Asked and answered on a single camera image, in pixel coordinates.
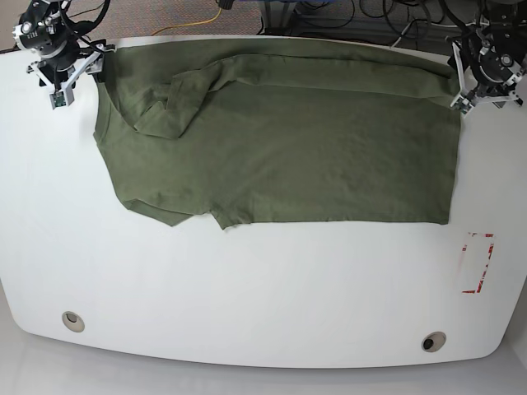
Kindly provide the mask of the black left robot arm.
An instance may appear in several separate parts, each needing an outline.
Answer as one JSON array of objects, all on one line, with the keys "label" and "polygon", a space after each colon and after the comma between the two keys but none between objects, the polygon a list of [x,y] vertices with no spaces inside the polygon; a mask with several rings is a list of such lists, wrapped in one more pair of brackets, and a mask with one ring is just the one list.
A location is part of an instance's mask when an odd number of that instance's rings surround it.
[{"label": "black left robot arm", "polygon": [[449,39],[459,92],[450,106],[468,115],[477,105],[522,106],[516,92],[526,78],[526,2],[478,1],[473,23],[461,21],[445,1],[441,10],[460,29]]}]

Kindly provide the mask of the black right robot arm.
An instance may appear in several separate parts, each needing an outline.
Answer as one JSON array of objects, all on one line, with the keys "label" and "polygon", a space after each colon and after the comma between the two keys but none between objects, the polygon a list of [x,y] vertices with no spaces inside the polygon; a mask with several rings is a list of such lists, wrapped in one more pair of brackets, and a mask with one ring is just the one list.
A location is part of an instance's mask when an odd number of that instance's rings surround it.
[{"label": "black right robot arm", "polygon": [[73,21],[70,6],[69,1],[32,1],[12,32],[17,49],[38,56],[26,72],[38,77],[53,109],[71,105],[79,77],[102,72],[105,55],[115,51],[104,39],[87,38],[103,21],[110,2],[102,2],[93,21]]}]

